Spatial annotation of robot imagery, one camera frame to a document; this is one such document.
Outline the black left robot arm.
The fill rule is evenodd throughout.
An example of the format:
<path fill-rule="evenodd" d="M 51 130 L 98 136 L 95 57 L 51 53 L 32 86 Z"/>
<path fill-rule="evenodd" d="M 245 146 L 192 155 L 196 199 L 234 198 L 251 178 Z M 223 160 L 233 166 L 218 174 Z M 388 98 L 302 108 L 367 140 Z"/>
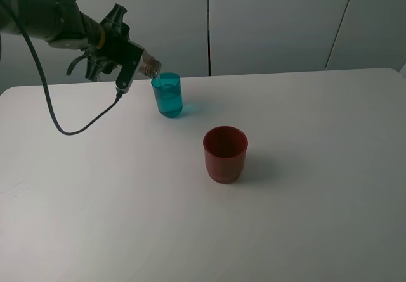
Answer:
<path fill-rule="evenodd" d="M 108 18 L 98 23 L 79 10 L 76 0 L 1 0 L 1 32 L 26 33 L 52 48 L 82 51 L 90 81 L 123 65 L 129 40 L 126 24 Z"/>

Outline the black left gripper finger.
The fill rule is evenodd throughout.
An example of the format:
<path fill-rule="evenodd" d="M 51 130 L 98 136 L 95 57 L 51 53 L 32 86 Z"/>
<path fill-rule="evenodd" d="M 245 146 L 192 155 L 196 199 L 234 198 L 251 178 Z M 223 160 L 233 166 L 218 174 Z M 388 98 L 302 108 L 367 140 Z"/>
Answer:
<path fill-rule="evenodd" d="M 106 56 L 86 53 L 87 60 L 85 78 L 89 81 L 97 81 L 101 73 L 110 74 L 117 68 L 115 61 Z"/>
<path fill-rule="evenodd" d="M 121 29 L 123 26 L 123 18 L 127 13 L 127 9 L 120 4 L 115 4 L 114 7 L 108 12 L 107 16 L 100 22 L 103 27 L 110 27 L 113 29 Z"/>

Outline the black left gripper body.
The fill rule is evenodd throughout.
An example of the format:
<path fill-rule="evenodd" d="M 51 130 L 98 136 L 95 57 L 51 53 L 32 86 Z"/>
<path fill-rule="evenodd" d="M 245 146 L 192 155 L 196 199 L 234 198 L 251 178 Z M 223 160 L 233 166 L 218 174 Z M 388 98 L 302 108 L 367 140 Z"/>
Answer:
<path fill-rule="evenodd" d="M 95 48 L 91 54 L 106 56 L 117 64 L 117 52 L 123 42 L 129 41 L 129 26 L 123 23 L 121 29 L 103 27 L 100 23 L 92 22 L 92 41 Z"/>

